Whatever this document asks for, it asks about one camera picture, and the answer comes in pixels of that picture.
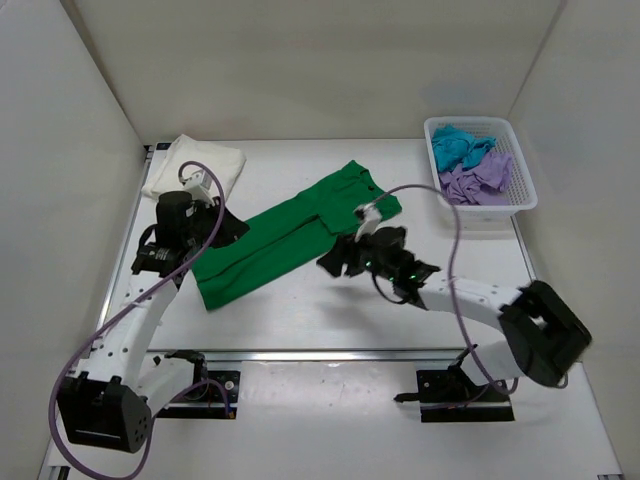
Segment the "green t-shirt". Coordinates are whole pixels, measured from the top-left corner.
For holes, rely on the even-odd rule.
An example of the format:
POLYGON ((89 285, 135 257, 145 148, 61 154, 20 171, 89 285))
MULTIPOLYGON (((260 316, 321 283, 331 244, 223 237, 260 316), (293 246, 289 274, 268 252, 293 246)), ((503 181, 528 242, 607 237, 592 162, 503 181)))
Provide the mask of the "green t-shirt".
POLYGON ((252 217, 231 245, 210 249, 193 265, 204 307, 212 311, 326 254, 359 227, 357 207, 377 200, 384 220, 402 211, 383 197, 369 170, 352 160, 294 197, 252 217))

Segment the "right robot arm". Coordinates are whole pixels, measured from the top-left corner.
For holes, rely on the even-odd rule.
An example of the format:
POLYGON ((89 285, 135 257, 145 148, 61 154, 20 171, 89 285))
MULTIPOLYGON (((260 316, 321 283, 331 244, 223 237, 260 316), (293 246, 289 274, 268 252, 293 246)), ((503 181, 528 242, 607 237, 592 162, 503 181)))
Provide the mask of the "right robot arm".
POLYGON ((526 377, 556 387, 592 344, 592 335, 547 283, 503 287, 449 276, 405 247, 403 227, 373 234, 340 235, 317 260, 332 277, 368 273, 391 283, 398 303, 459 314, 502 334, 491 344, 471 344, 448 376, 449 391, 471 400, 490 380, 526 377))

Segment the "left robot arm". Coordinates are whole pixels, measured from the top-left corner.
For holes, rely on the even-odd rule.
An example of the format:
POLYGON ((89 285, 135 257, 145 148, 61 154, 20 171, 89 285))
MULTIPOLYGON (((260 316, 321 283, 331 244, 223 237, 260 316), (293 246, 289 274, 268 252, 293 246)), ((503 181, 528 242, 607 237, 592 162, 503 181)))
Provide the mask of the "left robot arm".
POLYGON ((173 350, 142 370, 150 342, 176 297, 191 260, 203 248, 239 240, 249 227, 217 197, 186 191, 160 196, 156 221, 142 233, 131 265, 123 316, 94 343, 90 356, 64 377, 55 394, 70 443, 136 453, 151 421, 176 396, 208 389, 203 354, 173 350))

